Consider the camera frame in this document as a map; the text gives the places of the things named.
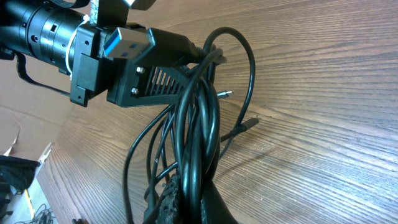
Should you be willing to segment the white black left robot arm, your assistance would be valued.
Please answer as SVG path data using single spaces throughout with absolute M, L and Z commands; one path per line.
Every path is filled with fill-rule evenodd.
M 127 21 L 151 1 L 2 1 L 1 58 L 16 60 L 21 79 L 34 57 L 70 78 L 70 101 L 86 106 L 106 93 L 121 107 L 175 103 L 188 64 L 202 51 L 183 35 Z

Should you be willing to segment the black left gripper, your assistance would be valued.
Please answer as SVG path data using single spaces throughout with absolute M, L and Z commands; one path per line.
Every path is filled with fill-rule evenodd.
M 132 33 L 134 40 L 146 37 L 145 27 L 139 24 L 111 29 L 87 25 L 77 28 L 70 101 L 86 107 L 90 99 L 107 91 L 107 101 L 123 108 L 176 103 L 193 70 L 185 65 L 138 67 L 127 58 L 129 50 L 138 48 L 135 42 L 120 51 L 120 58 L 106 55 L 104 48 L 115 49 L 122 42 L 124 31 Z

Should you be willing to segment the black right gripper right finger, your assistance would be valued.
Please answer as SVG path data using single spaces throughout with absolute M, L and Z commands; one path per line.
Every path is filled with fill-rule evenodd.
M 202 224 L 238 224 L 224 203 L 213 181 L 203 188 L 201 198 Z

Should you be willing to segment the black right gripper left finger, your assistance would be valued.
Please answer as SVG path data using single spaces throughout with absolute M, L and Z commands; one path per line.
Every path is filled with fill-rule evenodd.
M 169 184 L 161 195 L 159 209 L 155 218 L 156 224 L 181 224 L 183 217 L 181 214 L 182 190 L 180 185 L 180 175 L 173 174 Z

